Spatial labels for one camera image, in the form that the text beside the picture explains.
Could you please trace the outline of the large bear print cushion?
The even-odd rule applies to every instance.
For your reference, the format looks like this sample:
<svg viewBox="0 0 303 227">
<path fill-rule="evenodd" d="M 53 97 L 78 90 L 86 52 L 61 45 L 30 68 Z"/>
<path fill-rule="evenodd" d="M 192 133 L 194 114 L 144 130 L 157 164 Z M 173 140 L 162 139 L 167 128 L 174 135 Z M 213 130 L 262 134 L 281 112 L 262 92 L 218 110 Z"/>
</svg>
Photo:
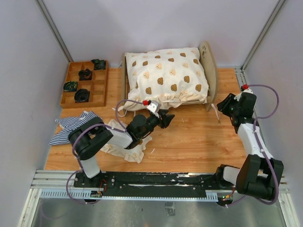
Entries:
<svg viewBox="0 0 303 227">
<path fill-rule="evenodd" d="M 163 109 L 205 104 L 209 85 L 196 47 L 125 53 L 130 91 L 114 110 L 136 112 L 144 100 L 155 100 Z"/>
</svg>

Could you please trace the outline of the wooden pet bed frame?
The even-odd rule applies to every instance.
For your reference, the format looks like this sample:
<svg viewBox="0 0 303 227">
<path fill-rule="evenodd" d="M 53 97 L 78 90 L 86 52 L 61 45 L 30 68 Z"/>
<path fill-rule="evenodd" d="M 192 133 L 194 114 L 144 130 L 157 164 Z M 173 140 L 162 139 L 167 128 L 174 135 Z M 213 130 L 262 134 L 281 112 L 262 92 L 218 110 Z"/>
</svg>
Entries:
<svg viewBox="0 0 303 227">
<path fill-rule="evenodd" d="M 207 101 L 204 104 L 206 111 L 209 112 L 212 109 L 211 104 L 214 103 L 218 93 L 218 68 L 210 44 L 207 41 L 202 41 L 198 49 L 200 52 L 199 62 L 201 63 L 204 69 L 205 78 L 209 85 Z M 120 76 L 121 79 L 120 97 L 124 100 L 128 98 L 128 93 L 130 91 L 125 53 L 123 53 L 121 69 L 122 69 L 122 73 Z"/>
</svg>

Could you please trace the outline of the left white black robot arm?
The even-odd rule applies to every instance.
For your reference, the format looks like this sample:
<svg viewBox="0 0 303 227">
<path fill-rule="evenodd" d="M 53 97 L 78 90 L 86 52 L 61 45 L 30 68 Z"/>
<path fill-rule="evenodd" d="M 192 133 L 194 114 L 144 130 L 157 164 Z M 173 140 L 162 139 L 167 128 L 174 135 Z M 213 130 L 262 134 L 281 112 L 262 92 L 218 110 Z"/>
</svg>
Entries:
<svg viewBox="0 0 303 227">
<path fill-rule="evenodd" d="M 78 160 L 80 172 L 75 187 L 97 188 L 109 178 L 101 173 L 95 155 L 106 145 L 120 146 L 131 150 L 138 146 L 154 129 L 159 126 L 164 129 L 175 117 L 168 110 L 160 109 L 157 113 L 150 112 L 149 117 L 136 115 L 127 125 L 126 130 L 120 130 L 104 124 L 100 117 L 94 117 L 82 126 L 74 129 L 68 140 L 72 145 L 72 152 Z"/>
</svg>

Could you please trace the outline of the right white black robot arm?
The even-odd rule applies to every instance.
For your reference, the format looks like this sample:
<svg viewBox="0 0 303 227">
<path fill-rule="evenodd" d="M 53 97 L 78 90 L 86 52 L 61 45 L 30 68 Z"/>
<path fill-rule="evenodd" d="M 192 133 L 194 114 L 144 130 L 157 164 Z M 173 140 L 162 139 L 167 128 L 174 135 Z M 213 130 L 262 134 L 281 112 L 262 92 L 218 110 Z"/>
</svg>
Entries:
<svg viewBox="0 0 303 227">
<path fill-rule="evenodd" d="M 214 183 L 219 189 L 232 184 L 240 194 L 271 203 L 278 197 L 284 164 L 273 158 L 261 138 L 258 122 L 253 118 L 256 100 L 256 95 L 246 89 L 238 95 L 229 94 L 217 105 L 230 118 L 247 157 L 241 168 L 220 165 Z"/>
</svg>

